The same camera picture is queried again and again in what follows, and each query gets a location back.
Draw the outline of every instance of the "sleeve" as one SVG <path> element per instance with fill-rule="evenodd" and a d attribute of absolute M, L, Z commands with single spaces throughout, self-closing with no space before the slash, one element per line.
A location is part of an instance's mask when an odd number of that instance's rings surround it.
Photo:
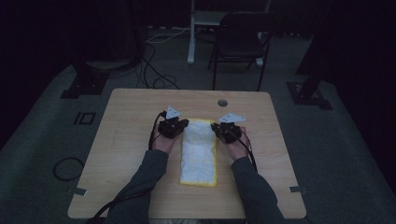
<path fill-rule="evenodd" d="M 248 157 L 232 165 L 236 188 L 244 206 L 247 223 L 285 223 L 277 198 L 268 182 L 251 165 Z"/>
<path fill-rule="evenodd" d="M 147 194 L 116 204 L 109 210 L 105 224 L 149 223 L 150 191 L 155 188 L 157 182 L 166 173 L 167 162 L 168 154 L 165 152 L 147 151 L 139 169 L 115 200 L 141 192 L 147 192 Z"/>

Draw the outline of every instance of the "person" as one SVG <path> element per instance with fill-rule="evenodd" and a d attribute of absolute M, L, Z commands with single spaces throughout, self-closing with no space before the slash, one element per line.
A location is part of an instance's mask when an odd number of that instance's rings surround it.
<path fill-rule="evenodd" d="M 119 192 L 115 200 L 127 195 L 135 195 L 141 192 L 141 196 L 135 197 L 110 208 L 105 219 L 106 224 L 149 223 L 150 191 L 166 172 L 168 156 L 172 152 L 174 143 L 179 138 L 169 139 L 158 136 L 153 142 L 153 149 L 146 151 L 142 164 L 132 177 L 131 181 Z M 242 134 L 240 140 L 249 146 L 248 137 Z M 267 181 L 253 168 L 248 153 L 239 141 L 226 144 L 233 164 L 231 169 L 235 179 L 236 188 L 244 207 L 248 224 L 285 223 L 282 213 L 277 207 L 277 198 Z"/>

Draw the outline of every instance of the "wooden tabletop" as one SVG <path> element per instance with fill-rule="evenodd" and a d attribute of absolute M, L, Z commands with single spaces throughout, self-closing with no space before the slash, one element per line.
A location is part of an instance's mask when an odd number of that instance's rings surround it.
<path fill-rule="evenodd" d="M 218 105 L 222 99 L 227 106 Z M 169 105 L 181 112 L 181 119 L 218 120 L 229 112 L 246 117 L 236 125 L 247 128 L 259 174 L 274 189 L 282 214 L 305 217 L 301 193 L 290 192 L 298 183 L 268 93 L 135 89 L 112 92 L 78 182 L 86 194 L 74 195 L 70 217 L 93 217 L 130 181 L 148 149 L 155 118 Z M 149 217 L 244 218 L 230 168 L 233 161 L 224 145 L 217 146 L 218 185 L 187 186 L 179 184 L 181 139 L 169 156 L 167 173 L 152 191 Z"/>

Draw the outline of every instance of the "towel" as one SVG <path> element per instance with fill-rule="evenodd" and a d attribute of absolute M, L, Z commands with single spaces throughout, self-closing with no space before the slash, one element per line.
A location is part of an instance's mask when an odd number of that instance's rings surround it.
<path fill-rule="evenodd" d="M 216 135 L 209 119 L 189 119 L 184 129 L 181 151 L 180 184 L 215 187 Z"/>

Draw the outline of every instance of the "black folding chair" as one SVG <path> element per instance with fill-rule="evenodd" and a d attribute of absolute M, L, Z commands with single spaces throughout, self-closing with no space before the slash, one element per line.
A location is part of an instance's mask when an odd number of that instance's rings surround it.
<path fill-rule="evenodd" d="M 237 11 L 226 14 L 220 21 L 215 46 L 207 67 L 207 69 L 210 69 L 210 65 L 215 64 L 212 90 L 216 87 L 218 63 L 249 62 L 248 69 L 256 58 L 263 58 L 257 87 L 257 91 L 259 91 L 267 62 L 270 40 L 279 30 L 280 25 L 281 16 L 274 12 Z"/>

